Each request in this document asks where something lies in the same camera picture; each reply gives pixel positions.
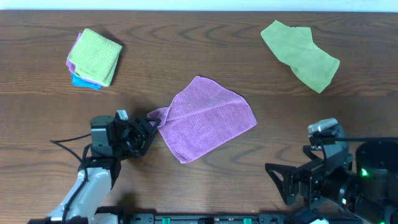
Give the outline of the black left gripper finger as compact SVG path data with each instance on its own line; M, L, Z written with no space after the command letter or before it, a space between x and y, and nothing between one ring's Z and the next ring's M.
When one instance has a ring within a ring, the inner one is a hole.
M142 147L141 147L141 155L145 155L148 149L150 148L150 145L152 144L154 138L155 138L155 133L156 131L153 131L149 133L145 140L142 142Z
M137 130L145 136L153 136L161 122L160 118L148 118L138 116L135 119L137 123Z

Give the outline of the purple microfiber cloth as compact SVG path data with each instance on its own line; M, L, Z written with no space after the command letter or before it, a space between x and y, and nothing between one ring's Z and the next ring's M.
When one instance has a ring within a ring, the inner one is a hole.
M197 76L169 106L147 114L182 164L192 162L257 124L247 101L217 82Z

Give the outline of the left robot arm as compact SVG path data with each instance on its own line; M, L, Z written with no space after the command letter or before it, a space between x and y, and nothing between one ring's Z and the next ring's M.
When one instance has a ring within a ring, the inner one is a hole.
M93 118L88 134L91 143L77 157L80 165L73 187L45 218L28 223L130 223L130 215L101 203L114 187L122 161L147 152L160 122L143 116L131 121L124 110Z

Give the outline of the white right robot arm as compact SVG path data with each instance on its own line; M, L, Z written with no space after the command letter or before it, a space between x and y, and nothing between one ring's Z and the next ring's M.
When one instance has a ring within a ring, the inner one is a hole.
M331 201L339 209L369 223L397 223L397 139L359 138L355 154L351 138L313 140L303 152L310 162L300 166L265 164L286 205L301 195L314 211Z

